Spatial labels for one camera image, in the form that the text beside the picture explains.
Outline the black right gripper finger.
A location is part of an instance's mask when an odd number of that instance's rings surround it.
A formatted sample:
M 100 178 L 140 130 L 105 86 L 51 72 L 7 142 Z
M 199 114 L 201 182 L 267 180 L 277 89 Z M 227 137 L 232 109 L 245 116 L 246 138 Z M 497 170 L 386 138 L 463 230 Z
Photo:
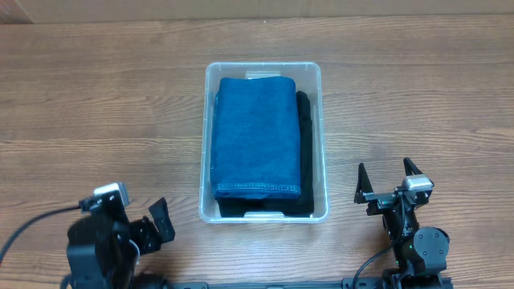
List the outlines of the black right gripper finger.
M 406 176 L 422 174 L 422 171 L 414 164 L 414 162 L 409 157 L 405 157 L 403 159 L 403 164 L 404 164 Z
M 374 195 L 373 187 L 366 172 L 365 165 L 358 166 L 357 187 L 353 201 L 357 204 L 366 203 Z

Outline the black garment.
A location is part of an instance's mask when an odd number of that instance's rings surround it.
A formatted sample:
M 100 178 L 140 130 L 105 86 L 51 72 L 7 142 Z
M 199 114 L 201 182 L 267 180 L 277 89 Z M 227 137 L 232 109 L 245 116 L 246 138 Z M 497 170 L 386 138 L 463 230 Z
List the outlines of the black garment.
M 312 175 L 312 118 L 308 96 L 296 93 L 300 126 L 300 177 L 301 195 L 297 199 L 247 200 L 242 198 L 216 198 L 223 218 L 242 218 L 249 212 L 280 212 L 286 217 L 309 218 L 314 212 Z

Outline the clear plastic storage bin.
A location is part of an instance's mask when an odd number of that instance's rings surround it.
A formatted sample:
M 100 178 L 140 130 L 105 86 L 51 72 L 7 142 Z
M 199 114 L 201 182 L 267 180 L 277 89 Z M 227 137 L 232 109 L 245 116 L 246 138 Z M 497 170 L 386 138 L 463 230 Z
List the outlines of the clear plastic storage bin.
M 215 96 L 220 80 L 258 79 L 283 76 L 291 78 L 296 88 L 307 94 L 311 104 L 312 119 L 312 172 L 314 210 L 307 217 L 288 217 L 281 212 L 255 211 L 241 218 L 224 218 L 218 202 L 211 193 L 210 154 L 213 131 Z M 206 68 L 205 97 L 202 129 L 202 158 L 198 212 L 207 223 L 308 223 L 325 221 L 329 215 L 326 157 L 324 143 L 324 109 L 322 74 L 314 62 L 213 62 Z

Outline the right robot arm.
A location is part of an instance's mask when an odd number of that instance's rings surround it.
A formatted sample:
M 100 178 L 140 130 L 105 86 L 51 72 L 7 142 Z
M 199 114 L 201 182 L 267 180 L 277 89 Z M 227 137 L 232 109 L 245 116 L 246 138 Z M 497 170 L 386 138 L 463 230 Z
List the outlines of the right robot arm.
M 437 227 L 421 227 L 415 210 L 429 203 L 434 182 L 414 162 L 403 159 L 406 176 L 391 193 L 375 193 L 360 163 L 353 201 L 366 204 L 369 216 L 382 216 L 382 224 L 390 244 L 363 263 L 353 278 L 343 282 L 349 288 L 452 288 L 450 278 L 441 272 L 447 269 L 450 238 Z M 391 251 L 396 267 L 383 271 L 381 277 L 363 279 L 364 269 Z

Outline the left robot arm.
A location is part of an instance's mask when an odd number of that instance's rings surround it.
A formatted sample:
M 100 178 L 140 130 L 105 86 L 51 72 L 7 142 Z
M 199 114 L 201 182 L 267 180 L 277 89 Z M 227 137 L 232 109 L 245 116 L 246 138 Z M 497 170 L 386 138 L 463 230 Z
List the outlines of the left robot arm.
M 175 230 L 169 218 L 167 202 L 159 199 L 149 207 L 152 219 L 129 221 L 122 193 L 95 195 L 80 202 L 86 218 L 75 222 L 67 232 L 67 260 L 71 274 L 62 288 L 129 289 L 170 288 L 161 275 L 136 275 L 141 256 L 172 242 Z

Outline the blue denim cloth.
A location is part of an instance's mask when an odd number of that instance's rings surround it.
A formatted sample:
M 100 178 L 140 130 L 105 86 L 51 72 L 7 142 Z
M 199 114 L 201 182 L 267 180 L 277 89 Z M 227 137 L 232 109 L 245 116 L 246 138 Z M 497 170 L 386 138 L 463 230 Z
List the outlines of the blue denim cloth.
M 221 79 L 210 180 L 216 198 L 300 196 L 300 126 L 293 79 Z

